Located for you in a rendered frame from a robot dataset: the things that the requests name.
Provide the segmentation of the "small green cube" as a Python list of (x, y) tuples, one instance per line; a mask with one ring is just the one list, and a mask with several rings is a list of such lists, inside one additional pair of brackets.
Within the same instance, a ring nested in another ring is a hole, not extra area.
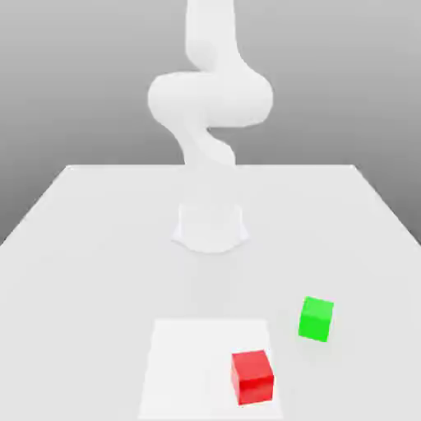
[(334, 303), (307, 296), (299, 318), (298, 335), (307, 339), (327, 342)]

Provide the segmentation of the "small red cube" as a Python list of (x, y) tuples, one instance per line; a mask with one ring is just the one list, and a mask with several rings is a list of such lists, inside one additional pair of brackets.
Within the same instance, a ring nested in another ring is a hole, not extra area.
[(275, 376), (264, 349), (231, 354), (230, 376), (238, 405), (272, 400)]

